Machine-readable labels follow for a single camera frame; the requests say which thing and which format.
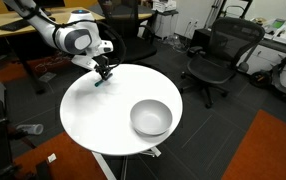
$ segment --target chair base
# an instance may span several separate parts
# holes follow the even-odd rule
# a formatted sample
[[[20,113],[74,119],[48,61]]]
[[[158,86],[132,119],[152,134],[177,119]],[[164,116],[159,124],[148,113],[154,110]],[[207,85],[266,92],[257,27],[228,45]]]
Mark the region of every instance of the chair base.
[[[188,73],[186,73],[186,72],[182,72],[181,78],[182,78],[182,79],[185,79],[186,77],[189,77],[189,78],[191,78],[191,79],[197,81],[197,82],[199,83],[199,85],[201,86],[199,89],[200,89],[200,90],[205,90],[206,98],[207,98],[206,103],[205,103],[205,107],[208,108],[208,109],[211,108],[212,105],[214,104],[214,102],[213,102],[213,100],[212,100],[212,97],[211,97],[210,88],[214,88],[214,89],[216,89],[216,90],[221,91],[221,96],[222,96],[222,97],[226,97],[226,96],[228,95],[228,93],[229,93],[228,90],[226,90],[226,89],[224,89],[224,88],[222,88],[222,87],[220,87],[220,86],[203,82],[203,81],[201,81],[201,80],[195,78],[195,77],[194,77],[193,75],[191,75],[191,74],[188,74]],[[179,88],[179,92],[182,94],[182,93],[184,93],[184,91],[186,91],[186,90],[188,90],[188,89],[191,89],[191,88],[194,88],[194,87],[196,87],[196,85],[189,85],[189,86],[185,86],[185,87],[180,87],[180,88]]]

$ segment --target monitor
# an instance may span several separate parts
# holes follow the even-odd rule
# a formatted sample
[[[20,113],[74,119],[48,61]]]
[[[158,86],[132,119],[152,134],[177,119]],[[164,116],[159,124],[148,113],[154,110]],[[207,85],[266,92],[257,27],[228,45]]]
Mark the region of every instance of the monitor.
[[[33,1],[42,8],[42,10],[47,16],[50,16],[51,13],[45,11],[44,8],[65,7],[64,0],[33,0]],[[5,4],[5,6],[8,11],[13,11],[13,9],[7,4]]]

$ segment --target cabinet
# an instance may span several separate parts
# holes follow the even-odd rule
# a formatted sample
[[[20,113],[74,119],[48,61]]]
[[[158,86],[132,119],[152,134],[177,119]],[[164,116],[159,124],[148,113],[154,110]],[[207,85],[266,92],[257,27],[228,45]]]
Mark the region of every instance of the cabinet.
[[[245,53],[241,57],[239,63],[244,61],[247,54],[248,53]],[[269,71],[272,69],[272,66],[279,64],[284,57],[286,57],[286,53],[259,45],[255,48],[255,50],[247,60],[247,63],[249,65],[249,70],[247,71],[247,74],[251,75],[261,70]],[[280,80],[281,84],[286,87],[286,66],[284,68],[284,71],[280,75]]]
[[[177,11],[166,11],[163,13],[159,12],[152,26],[155,31],[155,35],[161,39],[164,39],[169,35],[174,34],[177,18]]]

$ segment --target black office chair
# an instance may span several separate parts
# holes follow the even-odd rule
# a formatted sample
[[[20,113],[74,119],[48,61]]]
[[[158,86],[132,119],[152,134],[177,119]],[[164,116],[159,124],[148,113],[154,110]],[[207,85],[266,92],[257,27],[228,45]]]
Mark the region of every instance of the black office chair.
[[[123,63],[136,63],[139,60],[156,54],[157,49],[153,46],[154,31],[149,26],[140,25],[138,0],[98,0],[98,2],[107,24],[116,30],[124,41],[126,55]],[[149,32],[145,39],[138,37],[140,27],[144,27]],[[107,54],[107,56],[111,56],[112,54],[112,57],[118,57],[117,52],[122,52],[118,48],[115,45],[114,52]]]
[[[207,94],[210,108],[213,101],[209,88],[222,91],[222,96],[228,94],[226,89],[218,85],[227,82],[236,74],[236,64],[240,57],[250,48],[257,45],[264,36],[264,29],[247,20],[224,17],[213,23],[210,41],[205,51],[201,47],[192,47],[190,52],[195,56],[188,62],[190,73],[182,73],[182,78],[191,77],[201,85]],[[180,92],[192,86],[179,88]]]

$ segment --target floor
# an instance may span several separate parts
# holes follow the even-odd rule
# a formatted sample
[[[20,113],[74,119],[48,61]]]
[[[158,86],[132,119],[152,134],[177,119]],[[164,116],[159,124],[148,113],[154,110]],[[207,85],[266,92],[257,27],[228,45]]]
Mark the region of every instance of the floor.
[[[169,45],[155,41],[158,53],[144,62],[161,69],[178,87],[191,83],[180,78],[189,58]],[[60,101],[69,86],[85,71],[72,65],[43,83],[46,93],[34,93],[28,79],[5,83],[8,115],[14,126],[43,124],[40,136],[29,139],[39,145],[64,131],[60,122]],[[259,89],[247,76],[237,76],[225,85],[230,94],[213,92],[214,105],[206,109],[198,91],[182,94],[183,115],[175,132],[158,149],[160,157],[138,154],[129,157],[127,179],[220,179],[257,111],[263,109],[286,122],[286,102],[271,91]],[[29,150],[12,141],[13,156]],[[121,157],[103,156],[115,177],[120,176]]]

